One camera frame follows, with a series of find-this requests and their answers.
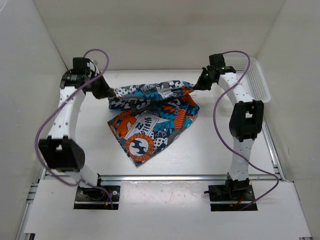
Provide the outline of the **colourful patterned shorts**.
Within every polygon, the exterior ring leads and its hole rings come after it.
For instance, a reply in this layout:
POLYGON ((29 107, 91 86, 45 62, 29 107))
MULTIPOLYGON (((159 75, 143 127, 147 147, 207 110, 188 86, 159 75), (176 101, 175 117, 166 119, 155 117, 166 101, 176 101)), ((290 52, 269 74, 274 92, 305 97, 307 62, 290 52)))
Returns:
POLYGON ((172 80, 114 88, 108 126, 124 153, 138 167, 165 150, 196 119, 200 110, 194 84, 172 80))

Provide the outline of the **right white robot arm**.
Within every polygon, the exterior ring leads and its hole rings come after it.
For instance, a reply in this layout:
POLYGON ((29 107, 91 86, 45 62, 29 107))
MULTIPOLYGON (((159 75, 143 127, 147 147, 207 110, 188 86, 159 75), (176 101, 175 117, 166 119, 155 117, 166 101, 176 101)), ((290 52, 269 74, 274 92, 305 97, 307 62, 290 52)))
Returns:
POLYGON ((255 139, 262 130, 264 103, 255 100, 241 85, 233 66, 227 66, 224 55, 209 56, 209 65, 193 87, 197 91, 210 90, 217 84, 230 100, 233 111, 229 131, 233 137, 232 162, 227 173, 224 193, 230 200, 238 199, 249 188, 249 159, 255 139))

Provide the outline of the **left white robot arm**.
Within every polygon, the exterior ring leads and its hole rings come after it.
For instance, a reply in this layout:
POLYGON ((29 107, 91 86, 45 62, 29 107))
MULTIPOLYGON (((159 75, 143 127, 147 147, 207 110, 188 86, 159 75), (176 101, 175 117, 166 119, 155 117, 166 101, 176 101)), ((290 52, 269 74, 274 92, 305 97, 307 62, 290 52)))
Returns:
POLYGON ((92 60, 75 57, 73 68, 65 72, 59 85, 58 109, 53 113, 53 124, 45 138, 36 138, 36 154, 47 170, 66 173, 75 184, 88 188, 93 200, 100 200, 105 188, 99 174, 85 164, 85 152, 76 143, 76 126, 86 93, 100 100, 115 97, 115 92, 105 81, 103 74, 92 60))

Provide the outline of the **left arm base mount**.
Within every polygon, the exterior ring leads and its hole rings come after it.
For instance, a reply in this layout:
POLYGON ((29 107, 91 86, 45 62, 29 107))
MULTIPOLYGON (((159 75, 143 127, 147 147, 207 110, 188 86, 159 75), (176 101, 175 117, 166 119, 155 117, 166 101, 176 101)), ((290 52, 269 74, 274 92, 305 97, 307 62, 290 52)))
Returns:
POLYGON ((75 210, 118 210, 121 185, 106 184, 98 177, 97 186, 80 180, 76 189, 73 208, 75 210))

